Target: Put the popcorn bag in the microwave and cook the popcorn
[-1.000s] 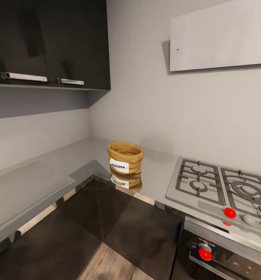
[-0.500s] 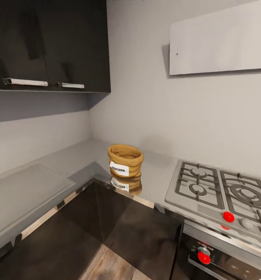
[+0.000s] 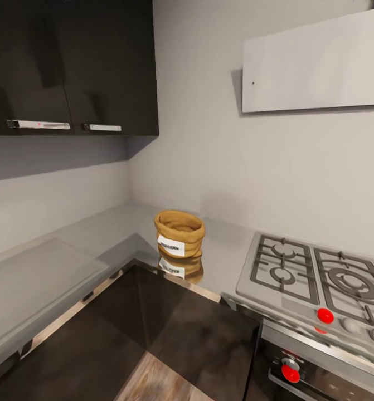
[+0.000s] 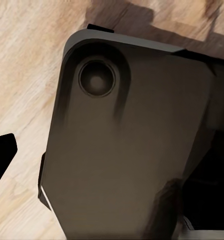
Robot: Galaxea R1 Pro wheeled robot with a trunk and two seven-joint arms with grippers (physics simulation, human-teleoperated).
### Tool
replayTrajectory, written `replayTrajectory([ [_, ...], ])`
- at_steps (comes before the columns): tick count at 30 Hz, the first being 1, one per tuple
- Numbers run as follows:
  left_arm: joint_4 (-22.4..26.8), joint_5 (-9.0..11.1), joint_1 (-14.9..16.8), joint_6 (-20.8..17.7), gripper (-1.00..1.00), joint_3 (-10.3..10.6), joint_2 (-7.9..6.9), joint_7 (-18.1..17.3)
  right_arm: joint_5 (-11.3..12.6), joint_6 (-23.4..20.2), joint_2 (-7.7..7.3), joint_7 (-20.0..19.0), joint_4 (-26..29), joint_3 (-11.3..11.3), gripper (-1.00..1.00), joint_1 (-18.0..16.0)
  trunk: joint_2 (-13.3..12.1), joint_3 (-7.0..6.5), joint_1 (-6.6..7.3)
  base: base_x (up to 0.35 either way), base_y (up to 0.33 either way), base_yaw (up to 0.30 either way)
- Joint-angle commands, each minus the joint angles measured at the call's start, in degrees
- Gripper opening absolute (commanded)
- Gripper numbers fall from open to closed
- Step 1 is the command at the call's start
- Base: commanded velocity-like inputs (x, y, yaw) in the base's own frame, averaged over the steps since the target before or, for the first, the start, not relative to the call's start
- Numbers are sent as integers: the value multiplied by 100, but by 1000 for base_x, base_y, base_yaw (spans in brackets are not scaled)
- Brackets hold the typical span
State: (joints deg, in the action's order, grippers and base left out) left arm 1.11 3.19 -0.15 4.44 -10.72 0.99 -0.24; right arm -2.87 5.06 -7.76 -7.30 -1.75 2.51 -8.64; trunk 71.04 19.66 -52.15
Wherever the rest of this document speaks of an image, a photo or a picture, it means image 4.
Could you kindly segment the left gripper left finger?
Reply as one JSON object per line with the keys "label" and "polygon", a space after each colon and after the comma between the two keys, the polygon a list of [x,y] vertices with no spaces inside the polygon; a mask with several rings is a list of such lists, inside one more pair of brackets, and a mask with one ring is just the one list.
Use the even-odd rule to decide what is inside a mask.
{"label": "left gripper left finger", "polygon": [[0,179],[18,151],[13,133],[0,136]]}

